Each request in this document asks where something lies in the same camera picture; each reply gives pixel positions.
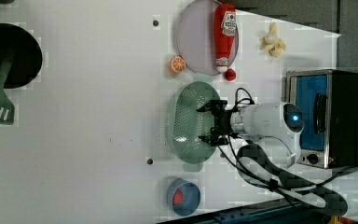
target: red ketchup bottle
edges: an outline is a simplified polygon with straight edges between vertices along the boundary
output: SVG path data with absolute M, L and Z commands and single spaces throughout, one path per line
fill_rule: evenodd
M 214 12 L 213 37 L 216 52 L 216 68 L 219 73 L 228 69 L 228 58 L 236 32 L 235 7 L 220 5 Z

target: blue bowl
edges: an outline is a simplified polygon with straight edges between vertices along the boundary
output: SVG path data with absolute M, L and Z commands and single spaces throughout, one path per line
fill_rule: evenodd
M 177 190 L 182 191 L 183 202 L 173 205 L 173 194 Z M 197 185 L 184 179 L 177 178 L 167 190 L 167 204 L 177 215 L 185 217 L 194 213 L 200 205 L 201 193 Z

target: spatula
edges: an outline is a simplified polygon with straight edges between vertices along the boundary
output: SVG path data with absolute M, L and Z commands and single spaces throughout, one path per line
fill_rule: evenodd
M 5 59 L 0 66 L 0 124 L 13 124 L 15 107 L 13 103 L 7 98 L 4 92 L 4 85 L 7 80 L 7 75 L 10 72 L 13 64 L 15 50 L 9 48 Z

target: green colander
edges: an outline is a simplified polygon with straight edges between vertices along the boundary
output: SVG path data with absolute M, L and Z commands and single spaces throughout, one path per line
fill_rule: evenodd
M 208 160 L 216 150 L 201 141 L 198 136 L 210 135 L 214 126 L 211 112 L 199 113 L 196 110 L 210 100 L 219 100 L 217 91 L 205 82 L 187 85 L 170 106 L 168 143 L 182 161 L 199 164 Z

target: black pan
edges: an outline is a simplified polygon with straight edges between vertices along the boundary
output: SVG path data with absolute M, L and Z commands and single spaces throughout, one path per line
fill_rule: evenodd
M 27 85 L 42 68 L 42 50 L 34 37 L 19 26 L 0 23 L 0 65 L 9 46 L 15 45 L 16 58 L 5 83 L 6 89 Z

